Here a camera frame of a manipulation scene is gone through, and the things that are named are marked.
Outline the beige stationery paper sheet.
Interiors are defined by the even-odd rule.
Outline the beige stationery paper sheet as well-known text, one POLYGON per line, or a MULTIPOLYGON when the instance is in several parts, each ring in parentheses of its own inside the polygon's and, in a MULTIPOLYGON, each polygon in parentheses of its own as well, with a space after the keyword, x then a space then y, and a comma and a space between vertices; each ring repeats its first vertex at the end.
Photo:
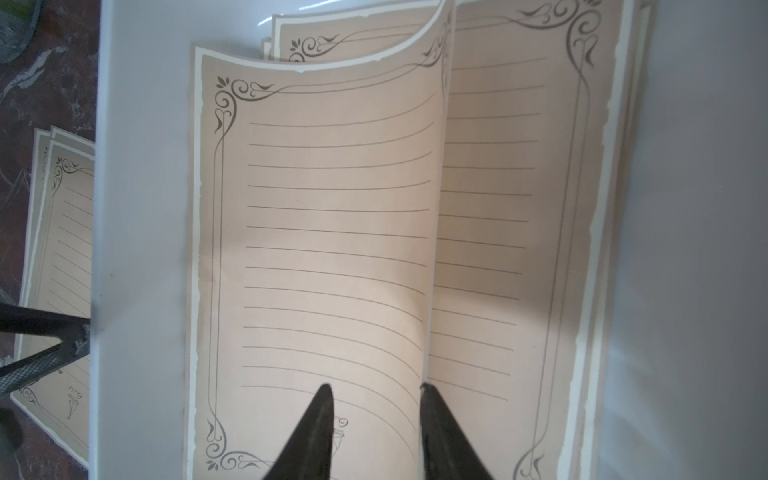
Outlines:
POLYGON ((31 285, 34 243, 38 231, 38 220, 42 204, 43 182, 47 171, 48 148, 50 141, 55 140, 86 155, 95 153, 95 143, 84 137, 52 126, 50 130, 36 128, 34 130, 33 157, 30 170, 30 196, 27 213, 24 266, 21 283, 19 304, 26 305, 27 291, 31 285))

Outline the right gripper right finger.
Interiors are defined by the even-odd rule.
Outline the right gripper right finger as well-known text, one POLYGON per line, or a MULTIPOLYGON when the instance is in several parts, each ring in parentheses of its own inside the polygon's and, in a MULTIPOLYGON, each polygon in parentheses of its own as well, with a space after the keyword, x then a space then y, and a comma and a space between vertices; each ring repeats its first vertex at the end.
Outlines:
POLYGON ((419 419, 425 479, 492 479, 439 390, 430 383, 421 386, 419 419))

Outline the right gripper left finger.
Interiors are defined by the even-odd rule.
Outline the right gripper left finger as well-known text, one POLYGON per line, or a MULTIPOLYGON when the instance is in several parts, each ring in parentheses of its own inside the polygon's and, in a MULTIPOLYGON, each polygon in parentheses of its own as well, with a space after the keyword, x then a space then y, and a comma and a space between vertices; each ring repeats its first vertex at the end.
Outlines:
POLYGON ((332 388, 322 384, 264 480, 328 480, 334 419, 332 388))

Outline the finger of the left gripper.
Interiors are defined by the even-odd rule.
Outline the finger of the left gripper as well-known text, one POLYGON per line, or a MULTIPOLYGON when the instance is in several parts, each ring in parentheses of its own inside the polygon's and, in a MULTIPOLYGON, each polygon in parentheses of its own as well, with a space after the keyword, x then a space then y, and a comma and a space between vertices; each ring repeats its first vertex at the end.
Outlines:
POLYGON ((70 365, 90 353, 88 341, 76 341, 72 345, 60 343, 34 355, 1 367, 1 394, 20 390, 46 375, 70 365))
POLYGON ((5 333, 84 340, 90 320, 17 305, 1 305, 1 331, 5 333))

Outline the white plastic storage box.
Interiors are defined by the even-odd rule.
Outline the white plastic storage box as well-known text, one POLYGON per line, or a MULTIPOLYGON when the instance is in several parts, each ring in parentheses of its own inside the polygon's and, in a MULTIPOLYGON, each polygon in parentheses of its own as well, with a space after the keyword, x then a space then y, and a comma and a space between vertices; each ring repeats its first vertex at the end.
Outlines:
MULTIPOLYGON (((297 1, 106 1, 93 479, 183 475, 191 48, 297 1)), ((767 5, 658 1, 620 226, 596 474, 767 475, 767 5)))

